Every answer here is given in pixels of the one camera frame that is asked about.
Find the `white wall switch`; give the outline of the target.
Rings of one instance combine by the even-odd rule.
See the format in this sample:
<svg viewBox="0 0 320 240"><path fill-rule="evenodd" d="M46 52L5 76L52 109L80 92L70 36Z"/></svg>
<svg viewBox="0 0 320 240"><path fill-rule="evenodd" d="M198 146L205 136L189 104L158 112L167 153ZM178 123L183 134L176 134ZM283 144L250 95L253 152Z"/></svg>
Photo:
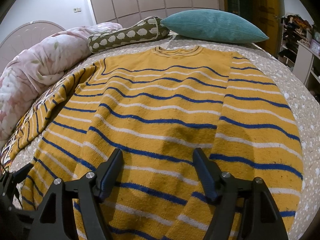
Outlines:
<svg viewBox="0 0 320 240"><path fill-rule="evenodd" d="M75 13L78 13L78 12L82 12L82 9L81 9L81 8L74 8L73 11L74 11Z"/></svg>

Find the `beige heart quilted bedspread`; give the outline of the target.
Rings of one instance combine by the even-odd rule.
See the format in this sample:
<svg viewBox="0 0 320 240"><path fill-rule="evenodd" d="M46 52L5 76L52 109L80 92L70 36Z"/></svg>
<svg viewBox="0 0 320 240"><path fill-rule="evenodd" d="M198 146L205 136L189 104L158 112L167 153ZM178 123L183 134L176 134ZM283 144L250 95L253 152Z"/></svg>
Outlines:
<svg viewBox="0 0 320 240"><path fill-rule="evenodd" d="M236 46L204 41L187 40L179 36L172 36L158 42L148 42L122 46L116 49L95 54L79 67L90 66L106 57L136 54L160 47L166 50L193 49L203 47L210 50L234 51L248 58L253 65L269 77L279 88L287 104L291 108L302 147L303 182L297 211L291 228L287 229L289 239L299 239L308 227L314 223L319 208L319 104L306 87L289 70L267 52L257 46ZM16 160L23 157L33 158L36 146L42 137L35 138L16 156Z"/></svg>

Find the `white tv cabinet shelf unit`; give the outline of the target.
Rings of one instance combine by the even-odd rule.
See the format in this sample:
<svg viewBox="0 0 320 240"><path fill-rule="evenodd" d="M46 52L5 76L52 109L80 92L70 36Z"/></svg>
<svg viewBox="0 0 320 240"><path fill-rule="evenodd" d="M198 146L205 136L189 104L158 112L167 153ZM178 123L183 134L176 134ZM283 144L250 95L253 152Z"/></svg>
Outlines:
<svg viewBox="0 0 320 240"><path fill-rule="evenodd" d="M319 101L319 55L300 41L292 72Z"/></svg>

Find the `wooden bedroom door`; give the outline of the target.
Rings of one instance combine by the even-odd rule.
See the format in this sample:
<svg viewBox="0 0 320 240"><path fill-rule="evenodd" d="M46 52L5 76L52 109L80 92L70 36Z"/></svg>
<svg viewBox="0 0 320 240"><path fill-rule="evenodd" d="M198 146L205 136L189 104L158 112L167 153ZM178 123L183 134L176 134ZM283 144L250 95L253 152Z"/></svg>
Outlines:
<svg viewBox="0 0 320 240"><path fill-rule="evenodd" d="M283 14L284 0L253 0L253 24L268 36L268 40L259 42L258 46L274 57L280 50Z"/></svg>

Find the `olive white patterned bolster pillow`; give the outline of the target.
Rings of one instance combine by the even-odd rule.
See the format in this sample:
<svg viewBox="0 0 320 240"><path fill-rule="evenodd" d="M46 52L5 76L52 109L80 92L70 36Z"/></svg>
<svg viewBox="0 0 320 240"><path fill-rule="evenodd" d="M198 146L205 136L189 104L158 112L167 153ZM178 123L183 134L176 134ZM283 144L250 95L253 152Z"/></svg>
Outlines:
<svg viewBox="0 0 320 240"><path fill-rule="evenodd" d="M157 16L150 16L129 28L93 34L88 38L89 50L95 54L127 44L162 40L170 30L161 24L161 20Z"/></svg>

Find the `teal corduroy pillow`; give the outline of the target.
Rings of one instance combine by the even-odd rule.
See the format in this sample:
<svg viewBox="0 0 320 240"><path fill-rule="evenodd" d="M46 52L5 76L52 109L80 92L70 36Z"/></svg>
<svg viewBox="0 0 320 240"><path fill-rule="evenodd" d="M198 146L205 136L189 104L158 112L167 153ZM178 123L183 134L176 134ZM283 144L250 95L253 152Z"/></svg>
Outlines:
<svg viewBox="0 0 320 240"><path fill-rule="evenodd" d="M185 10L161 20L161 25L181 36L222 43L263 42L269 37L248 20L214 9Z"/></svg>

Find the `pink floral duvet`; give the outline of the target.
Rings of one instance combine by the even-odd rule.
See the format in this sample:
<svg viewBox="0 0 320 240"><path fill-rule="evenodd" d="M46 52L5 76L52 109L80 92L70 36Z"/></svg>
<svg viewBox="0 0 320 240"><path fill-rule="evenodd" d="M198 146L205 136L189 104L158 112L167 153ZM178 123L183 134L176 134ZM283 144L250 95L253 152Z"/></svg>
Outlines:
<svg viewBox="0 0 320 240"><path fill-rule="evenodd" d="M59 81L65 70L90 55L91 35L121 28L118 23L104 22L60 31L15 56L1 75L1 145L34 100Z"/></svg>

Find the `cluttered clothes rack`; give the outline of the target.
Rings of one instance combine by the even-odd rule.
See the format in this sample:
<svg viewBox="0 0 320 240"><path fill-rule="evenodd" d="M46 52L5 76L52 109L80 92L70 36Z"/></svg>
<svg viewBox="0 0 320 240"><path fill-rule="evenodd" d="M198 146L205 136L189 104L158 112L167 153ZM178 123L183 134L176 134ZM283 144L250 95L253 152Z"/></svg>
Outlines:
<svg viewBox="0 0 320 240"><path fill-rule="evenodd" d="M285 15L281 18L282 37L278 60L289 68L293 68L299 44L310 47L313 26L299 15Z"/></svg>

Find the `yellow striped knit sweater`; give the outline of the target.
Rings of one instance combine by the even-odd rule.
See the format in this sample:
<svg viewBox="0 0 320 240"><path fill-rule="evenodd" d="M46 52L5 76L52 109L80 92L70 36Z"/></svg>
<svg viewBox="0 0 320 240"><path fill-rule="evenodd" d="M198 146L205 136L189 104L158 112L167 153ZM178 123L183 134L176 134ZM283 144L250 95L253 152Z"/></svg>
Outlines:
<svg viewBox="0 0 320 240"><path fill-rule="evenodd" d="M78 179L112 151L124 167L101 209L115 239L201 239L214 207L195 148L233 176L261 177L285 228L303 182L299 131L277 85L248 58L203 47L106 57L40 134L22 206L34 211L56 178Z"/></svg>

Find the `purple square alarm clock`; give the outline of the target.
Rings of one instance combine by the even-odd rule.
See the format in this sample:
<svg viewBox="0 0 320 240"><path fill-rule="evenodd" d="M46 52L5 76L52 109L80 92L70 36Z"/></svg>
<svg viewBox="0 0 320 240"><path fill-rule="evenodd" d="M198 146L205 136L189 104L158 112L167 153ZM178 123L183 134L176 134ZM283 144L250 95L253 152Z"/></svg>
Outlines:
<svg viewBox="0 0 320 240"><path fill-rule="evenodd" d="M314 52L315 55L320 54L320 44L314 39L311 40L310 49Z"/></svg>

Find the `colourful ikat patterned blanket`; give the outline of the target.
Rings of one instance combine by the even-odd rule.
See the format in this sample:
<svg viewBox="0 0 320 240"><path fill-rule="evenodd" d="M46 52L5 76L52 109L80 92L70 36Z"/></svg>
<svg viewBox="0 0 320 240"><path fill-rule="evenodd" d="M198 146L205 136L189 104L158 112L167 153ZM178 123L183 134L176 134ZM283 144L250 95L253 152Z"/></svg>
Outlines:
<svg viewBox="0 0 320 240"><path fill-rule="evenodd" d="M16 128L1 151L1 172L9 170L13 160L25 147L37 138L54 118L55 112L75 92L78 85L86 82L96 72L94 65L76 67L61 80L42 93L17 123Z"/></svg>

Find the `round beige headboard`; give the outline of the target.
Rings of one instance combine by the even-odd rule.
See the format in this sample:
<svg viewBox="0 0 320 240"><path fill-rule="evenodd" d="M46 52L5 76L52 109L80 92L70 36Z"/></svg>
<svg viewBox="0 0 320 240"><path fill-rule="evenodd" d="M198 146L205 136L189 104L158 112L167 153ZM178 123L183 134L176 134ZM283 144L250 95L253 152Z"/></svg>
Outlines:
<svg viewBox="0 0 320 240"><path fill-rule="evenodd" d="M60 25L50 21L31 21L12 31L1 43L1 74L6 65L21 51L64 30Z"/></svg>

